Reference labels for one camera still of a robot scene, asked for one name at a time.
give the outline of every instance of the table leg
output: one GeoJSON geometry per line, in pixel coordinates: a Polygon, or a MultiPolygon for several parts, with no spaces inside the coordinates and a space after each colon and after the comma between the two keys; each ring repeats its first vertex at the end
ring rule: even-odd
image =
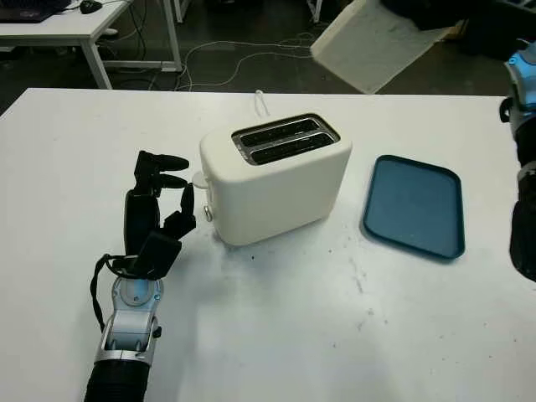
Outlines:
{"type": "Polygon", "coordinates": [[[171,0],[162,0],[164,5],[164,14],[166,15],[167,34],[169,35],[169,46],[171,47],[171,53],[173,54],[173,61],[177,71],[182,71],[181,55],[178,52],[177,31],[175,30],[175,21],[173,19],[173,9],[171,7],[171,0]]]}
{"type": "Polygon", "coordinates": [[[112,88],[110,80],[108,79],[108,74],[102,64],[101,56],[99,55],[99,50],[95,46],[95,43],[89,40],[81,40],[80,46],[84,51],[85,58],[90,65],[91,73],[99,88],[102,90],[111,90],[112,88]]]}
{"type": "Polygon", "coordinates": [[[322,0],[317,0],[317,6],[315,7],[315,15],[312,18],[314,23],[320,21],[320,10],[322,10],[322,0]]]}

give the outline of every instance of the concrete floor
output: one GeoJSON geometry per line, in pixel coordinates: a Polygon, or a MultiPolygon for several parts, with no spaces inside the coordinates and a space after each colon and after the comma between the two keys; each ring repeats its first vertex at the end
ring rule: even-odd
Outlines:
{"type": "MultiPolygon", "coordinates": [[[[147,20],[143,35],[147,43],[147,59],[170,59],[165,25],[161,10],[153,0],[147,0],[147,20]]],[[[140,13],[144,0],[136,0],[140,13]]],[[[200,44],[216,40],[262,44],[310,44],[325,24],[311,23],[305,0],[270,0],[249,3],[247,7],[208,8],[204,0],[192,0],[186,22],[178,25],[178,37],[183,58],[200,44]]],[[[124,13],[115,27],[121,35],[132,31],[129,13],[124,13]]],[[[136,38],[109,42],[102,46],[105,57],[132,58],[136,38]]],[[[240,59],[258,52],[306,55],[307,50],[267,48],[252,45],[216,44],[203,47],[188,58],[188,69],[194,84],[215,84],[226,81],[240,59]]],[[[10,59],[0,61],[0,113],[28,87],[95,88],[89,68],[80,52],[64,49],[19,49],[10,59]]],[[[110,74],[117,89],[145,90],[155,76],[145,73],[110,74]]],[[[172,90],[188,84],[188,77],[161,73],[153,90],[172,90]]],[[[358,93],[353,87],[326,71],[312,59],[264,54],[245,60],[238,74],[226,85],[199,85],[193,90],[281,93],[358,93]]],[[[502,63],[481,56],[458,52],[456,44],[441,43],[386,85],[383,94],[445,94],[445,95],[506,95],[508,73],[502,63]]]]}

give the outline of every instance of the blue tray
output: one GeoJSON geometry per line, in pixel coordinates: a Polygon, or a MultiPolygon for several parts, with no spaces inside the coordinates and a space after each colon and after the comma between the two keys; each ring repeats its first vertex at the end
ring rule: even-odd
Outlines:
{"type": "Polygon", "coordinates": [[[363,226],[371,235],[443,259],[463,254],[461,182],[452,171],[383,155],[368,195],[363,226]]]}

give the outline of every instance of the white toaster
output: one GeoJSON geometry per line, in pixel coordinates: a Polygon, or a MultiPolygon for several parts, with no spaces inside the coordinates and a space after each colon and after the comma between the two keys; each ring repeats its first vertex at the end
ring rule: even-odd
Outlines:
{"type": "Polygon", "coordinates": [[[247,245],[327,216],[351,151],[315,114],[213,132],[194,184],[207,189],[205,213],[221,239],[247,245]]]}

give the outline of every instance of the desk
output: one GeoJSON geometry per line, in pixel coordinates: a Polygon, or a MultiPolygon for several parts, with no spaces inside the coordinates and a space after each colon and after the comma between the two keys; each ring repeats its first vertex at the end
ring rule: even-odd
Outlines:
{"type": "Polygon", "coordinates": [[[163,0],[166,14],[167,30],[173,52],[173,63],[169,62],[103,62],[95,41],[126,8],[129,1],[104,4],[103,7],[91,14],[82,14],[79,9],[65,11],[53,15],[41,23],[0,23],[1,46],[80,46],[90,65],[91,73],[96,84],[101,89],[111,89],[111,83],[106,73],[105,65],[110,67],[140,67],[170,68],[181,71],[181,61],[178,52],[177,35],[173,22],[171,0],[163,0]]]}
{"type": "MultiPolygon", "coordinates": [[[[164,279],[147,401],[533,401],[536,284],[508,256],[518,164],[497,97],[265,95],[353,139],[322,221],[242,248],[203,218],[164,279]],[[440,264],[365,238],[385,153],[462,182],[466,253],[440,264]]],[[[0,399],[81,400],[100,338],[88,286],[121,253],[137,151],[186,157],[253,94],[27,90],[0,117],[0,399]]],[[[162,215],[178,206],[162,194],[162,215]]],[[[112,276],[99,298],[110,313],[112,276]]]]}

